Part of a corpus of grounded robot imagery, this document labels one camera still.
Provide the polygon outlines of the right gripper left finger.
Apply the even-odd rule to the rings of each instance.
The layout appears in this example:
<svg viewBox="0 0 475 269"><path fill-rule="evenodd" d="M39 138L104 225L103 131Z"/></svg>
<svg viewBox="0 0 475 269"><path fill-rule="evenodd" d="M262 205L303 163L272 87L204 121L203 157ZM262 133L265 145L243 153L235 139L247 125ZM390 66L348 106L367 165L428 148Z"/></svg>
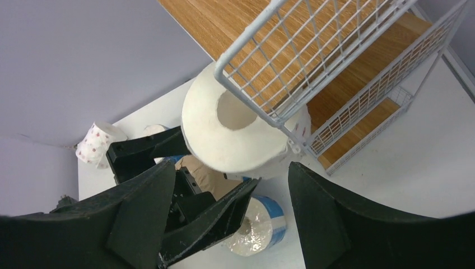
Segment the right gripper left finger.
<svg viewBox="0 0 475 269"><path fill-rule="evenodd" d="M2 268L160 268L175 167L166 162L54 210L1 217Z"/></svg>

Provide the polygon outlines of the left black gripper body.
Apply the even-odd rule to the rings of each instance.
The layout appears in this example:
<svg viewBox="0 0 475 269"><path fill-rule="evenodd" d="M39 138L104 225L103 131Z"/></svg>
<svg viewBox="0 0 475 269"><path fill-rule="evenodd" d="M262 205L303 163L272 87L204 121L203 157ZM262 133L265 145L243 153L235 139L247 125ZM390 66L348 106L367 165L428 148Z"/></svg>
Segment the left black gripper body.
<svg viewBox="0 0 475 269"><path fill-rule="evenodd" d="M216 202L213 194L202 191L186 167L176 171L166 232L188 225Z"/></svg>

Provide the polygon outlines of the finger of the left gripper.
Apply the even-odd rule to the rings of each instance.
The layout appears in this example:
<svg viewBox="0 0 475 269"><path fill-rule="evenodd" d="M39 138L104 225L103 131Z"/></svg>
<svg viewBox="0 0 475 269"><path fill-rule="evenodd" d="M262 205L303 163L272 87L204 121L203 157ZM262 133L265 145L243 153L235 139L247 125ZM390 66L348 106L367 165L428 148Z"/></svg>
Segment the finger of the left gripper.
<svg viewBox="0 0 475 269"><path fill-rule="evenodd" d="M181 127L177 126L148 136L113 142L106 158L116 184L121 184L156 165L156 158L189 154Z"/></svg>
<svg viewBox="0 0 475 269"><path fill-rule="evenodd" d="M157 266L169 267L233 235L241 227L252 192L259 183L260 179L240 183L190 223L165 233Z"/></svg>

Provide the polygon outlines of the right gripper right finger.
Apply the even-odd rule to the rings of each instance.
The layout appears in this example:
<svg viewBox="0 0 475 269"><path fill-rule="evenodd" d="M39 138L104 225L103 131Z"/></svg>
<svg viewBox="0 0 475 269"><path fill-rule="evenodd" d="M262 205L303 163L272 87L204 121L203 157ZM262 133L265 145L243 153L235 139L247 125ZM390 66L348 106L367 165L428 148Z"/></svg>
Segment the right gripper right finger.
<svg viewBox="0 0 475 269"><path fill-rule="evenodd" d="M306 268L473 268L474 213L437 219L384 206L292 162Z"/></svg>

